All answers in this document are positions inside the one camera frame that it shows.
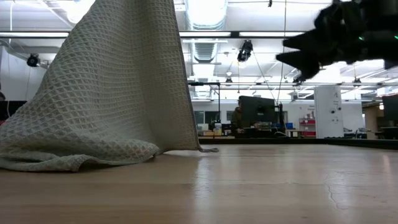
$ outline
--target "window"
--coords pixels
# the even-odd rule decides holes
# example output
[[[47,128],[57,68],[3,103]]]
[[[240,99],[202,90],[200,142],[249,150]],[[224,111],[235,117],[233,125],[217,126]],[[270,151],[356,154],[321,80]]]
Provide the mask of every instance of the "window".
[[[219,120],[218,111],[206,111],[205,112],[205,123],[211,124],[213,121]]]
[[[234,111],[227,111],[226,112],[226,120],[227,121],[231,121],[233,113],[234,113]]]
[[[205,123],[205,112],[204,111],[194,111],[196,124]]]

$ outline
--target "table surface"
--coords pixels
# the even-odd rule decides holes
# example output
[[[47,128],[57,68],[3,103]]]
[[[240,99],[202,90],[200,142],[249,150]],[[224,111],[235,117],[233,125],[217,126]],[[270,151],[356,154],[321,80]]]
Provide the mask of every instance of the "table surface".
[[[398,223],[398,151],[222,145],[79,173],[0,170],[1,223]]]

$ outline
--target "person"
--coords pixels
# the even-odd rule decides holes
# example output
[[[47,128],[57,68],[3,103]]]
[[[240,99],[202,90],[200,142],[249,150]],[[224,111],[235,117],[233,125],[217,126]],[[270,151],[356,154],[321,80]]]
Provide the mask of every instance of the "person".
[[[242,120],[242,101],[241,96],[238,100],[238,107],[235,108],[234,112],[231,115],[231,124],[233,133],[242,134],[244,133],[244,128],[250,128],[250,121]]]

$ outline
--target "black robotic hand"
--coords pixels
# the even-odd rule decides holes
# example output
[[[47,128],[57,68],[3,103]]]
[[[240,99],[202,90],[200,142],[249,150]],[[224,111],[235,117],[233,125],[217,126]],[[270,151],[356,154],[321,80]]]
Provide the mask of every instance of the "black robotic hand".
[[[384,59],[398,65],[398,0],[334,2],[321,10],[315,29],[283,41],[298,51],[276,59],[301,71],[294,82],[313,78],[323,66],[344,61]]]

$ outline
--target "black monitor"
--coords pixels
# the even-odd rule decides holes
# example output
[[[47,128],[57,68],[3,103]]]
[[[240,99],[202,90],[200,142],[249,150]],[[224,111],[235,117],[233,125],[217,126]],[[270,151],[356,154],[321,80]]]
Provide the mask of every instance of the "black monitor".
[[[0,101],[0,121],[7,120],[8,115],[12,116],[25,103],[26,101]]]
[[[251,96],[241,96],[239,100],[242,104],[242,120],[250,122],[276,122],[275,100]]]
[[[389,121],[398,120],[398,95],[383,96],[384,117]]]

